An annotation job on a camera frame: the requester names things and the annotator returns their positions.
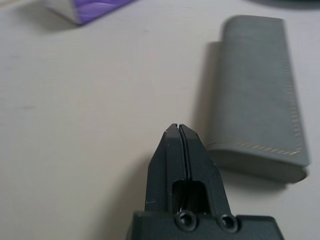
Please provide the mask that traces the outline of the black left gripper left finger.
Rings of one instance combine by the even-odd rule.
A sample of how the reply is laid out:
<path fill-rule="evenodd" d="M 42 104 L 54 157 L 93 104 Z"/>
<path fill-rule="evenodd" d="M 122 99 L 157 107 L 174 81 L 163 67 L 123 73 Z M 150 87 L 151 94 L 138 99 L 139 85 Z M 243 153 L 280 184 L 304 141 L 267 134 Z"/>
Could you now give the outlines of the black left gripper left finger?
<path fill-rule="evenodd" d="M 148 165 L 145 210 L 177 214 L 183 208 L 187 184 L 182 125 L 171 124 Z"/>

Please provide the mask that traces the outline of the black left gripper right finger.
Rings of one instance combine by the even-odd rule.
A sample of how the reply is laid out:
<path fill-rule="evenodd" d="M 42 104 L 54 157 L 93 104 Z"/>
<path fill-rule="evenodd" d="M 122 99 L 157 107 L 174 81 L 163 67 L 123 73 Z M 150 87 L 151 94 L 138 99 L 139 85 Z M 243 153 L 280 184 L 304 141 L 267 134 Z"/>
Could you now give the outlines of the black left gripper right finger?
<path fill-rule="evenodd" d="M 195 214 L 231 215 L 220 171 L 198 134 L 184 124 L 179 126 L 179 133 L 186 157 L 184 206 Z"/>

